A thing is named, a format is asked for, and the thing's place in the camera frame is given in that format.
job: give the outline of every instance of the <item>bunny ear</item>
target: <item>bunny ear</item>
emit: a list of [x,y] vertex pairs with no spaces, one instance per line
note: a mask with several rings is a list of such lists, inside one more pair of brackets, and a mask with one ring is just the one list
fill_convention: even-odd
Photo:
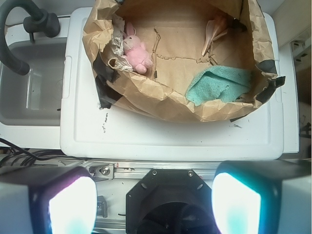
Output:
[[136,34],[136,30],[130,22],[127,23],[126,33],[128,36]]

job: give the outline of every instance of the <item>brown paper bag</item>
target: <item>brown paper bag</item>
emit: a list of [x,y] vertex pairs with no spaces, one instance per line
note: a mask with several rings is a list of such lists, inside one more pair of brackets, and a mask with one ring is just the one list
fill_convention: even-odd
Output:
[[[232,22],[227,35],[202,56],[205,28],[223,11]],[[115,68],[110,52],[116,14],[130,21],[154,62],[145,75]],[[102,107],[111,104],[174,122],[243,117],[269,100],[285,82],[277,78],[272,42],[256,0],[96,0],[85,24],[83,43],[96,78]],[[236,102],[199,106],[185,93],[194,76],[212,65],[253,71],[252,88]]]

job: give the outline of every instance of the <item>black faucet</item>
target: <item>black faucet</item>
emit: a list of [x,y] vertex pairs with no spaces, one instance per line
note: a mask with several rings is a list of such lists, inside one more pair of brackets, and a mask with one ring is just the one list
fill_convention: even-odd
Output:
[[9,50],[5,40],[5,21],[10,11],[15,7],[21,7],[30,15],[24,19],[23,25],[29,33],[30,41],[35,42],[34,34],[43,32],[47,37],[53,38],[59,34],[60,25],[56,14],[39,9],[31,0],[7,0],[0,7],[0,61],[19,75],[29,72],[28,63],[16,58]]

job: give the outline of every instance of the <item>black tape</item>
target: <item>black tape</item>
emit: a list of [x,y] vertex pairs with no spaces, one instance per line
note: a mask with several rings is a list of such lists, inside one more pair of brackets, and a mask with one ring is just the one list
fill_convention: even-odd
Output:
[[111,108],[111,105],[116,103],[122,95],[106,84],[106,81],[114,82],[119,74],[117,71],[106,66],[103,62],[100,53],[93,62],[93,69],[97,74],[95,79],[97,87],[97,95],[101,108]]
[[232,118],[232,119],[230,119],[230,122],[233,123],[234,121],[239,120],[239,119],[241,119],[241,118],[243,118],[245,116],[238,117],[238,118]]
[[113,77],[117,75],[117,71],[113,70],[112,68],[106,66],[103,62],[100,53],[97,54],[96,60],[93,62],[93,69],[95,70],[96,74],[105,83],[106,81],[113,81]]
[[122,97],[120,93],[103,83],[99,76],[96,77],[96,87],[101,108],[110,109],[112,104],[115,104]]
[[237,28],[240,28],[242,30],[242,32],[245,32],[247,31],[247,27],[242,24],[238,19],[234,19],[233,22],[232,22],[232,28],[233,29],[237,29]]
[[261,103],[267,102],[272,97],[275,90],[285,84],[285,78],[286,77],[278,77],[276,79],[269,80],[268,87],[258,94],[255,99]]
[[256,67],[262,72],[277,74],[275,60],[273,59],[264,60],[261,63],[257,64]]

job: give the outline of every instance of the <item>black cable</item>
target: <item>black cable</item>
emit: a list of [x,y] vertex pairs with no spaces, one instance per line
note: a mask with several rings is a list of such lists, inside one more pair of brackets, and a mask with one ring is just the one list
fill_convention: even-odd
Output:
[[15,152],[12,152],[12,148],[11,147],[0,147],[0,150],[3,150],[3,154],[6,154],[6,155],[15,153]]
[[13,148],[10,148],[10,152],[11,152],[11,154],[16,153],[15,149],[13,149]]
[[[0,166],[2,165],[2,163],[4,163],[7,159],[9,159],[11,156],[17,156],[17,155],[20,155],[22,153],[26,154],[27,156],[29,156],[29,158],[26,158],[22,163],[21,163],[21,166],[25,165],[26,163],[28,164],[31,159],[35,159],[35,160],[38,160],[38,161],[47,161],[47,160],[50,160],[50,159],[54,159],[54,158],[72,158],[72,159],[77,159],[77,160],[89,160],[89,158],[83,158],[83,157],[75,157],[75,156],[66,156],[66,155],[57,155],[57,156],[51,156],[51,157],[39,157],[39,156],[36,156],[35,154],[31,153],[31,152],[28,152],[27,150],[13,144],[12,142],[10,141],[7,141],[3,138],[0,138],[0,142],[2,142],[3,144],[6,144],[16,150],[18,150],[18,152],[16,152],[16,155],[15,154],[12,154],[12,155],[7,155],[6,157],[4,157],[1,161],[0,161]],[[57,151],[58,153],[61,152],[59,150],[50,150],[50,155],[51,155],[51,152],[52,151]]]
[[2,142],[3,144],[6,144],[14,149],[17,149],[18,151],[30,156],[30,157],[34,157],[34,158],[38,158],[36,155],[32,154],[31,152],[28,152],[27,150],[24,150],[23,148],[11,143],[10,141],[7,141],[3,138],[0,138],[0,142]]
[[5,156],[1,161],[0,161],[0,166],[2,166],[10,157],[14,157],[14,156],[17,156],[17,155],[21,155],[22,152],[16,152],[14,154],[10,154],[10,155],[7,155]]
[[21,155],[21,156],[18,156],[16,157],[12,162],[11,162],[11,166],[13,166],[14,163],[16,163],[18,160],[20,160],[22,157],[25,157],[27,155]]
[[[60,154],[63,153],[61,150],[38,150],[38,151],[33,152],[33,154],[48,153],[48,154],[50,154],[50,155],[53,155],[54,152],[58,152],[58,153],[61,152]],[[13,162],[11,163],[11,166],[13,166],[14,163],[17,162],[20,158],[25,157],[25,156],[27,156],[27,155],[22,155],[22,156],[19,156],[19,157],[15,158],[15,159],[13,160]]]
[[[47,156],[47,155],[65,155],[62,150],[50,150],[50,151],[46,151],[43,152],[41,154],[38,155],[38,157],[42,157],[42,156]],[[32,158],[31,160],[29,160],[28,162],[25,163],[25,166],[27,166],[27,164],[29,164],[29,166],[34,165],[36,162],[36,160],[34,158]]]

